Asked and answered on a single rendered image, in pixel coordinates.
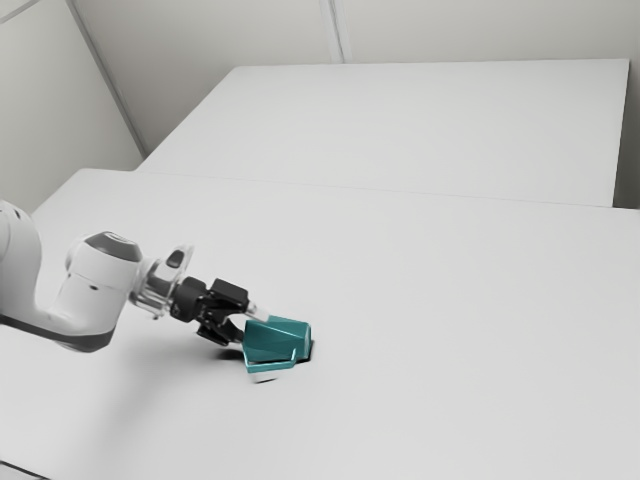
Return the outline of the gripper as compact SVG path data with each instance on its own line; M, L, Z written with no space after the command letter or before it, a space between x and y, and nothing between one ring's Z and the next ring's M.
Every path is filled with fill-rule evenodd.
M170 315L182 322L199 322L197 334L213 343L228 346L241 344L244 332L230 319L249 318L267 322L270 313L249 301L248 292L222 279L210 287L193 277L186 277L175 289Z

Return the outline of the teal faceted mug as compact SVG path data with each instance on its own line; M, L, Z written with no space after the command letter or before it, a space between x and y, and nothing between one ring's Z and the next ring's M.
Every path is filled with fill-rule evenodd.
M277 316L247 320L242 351L249 374L291 369L311 357L311 325Z

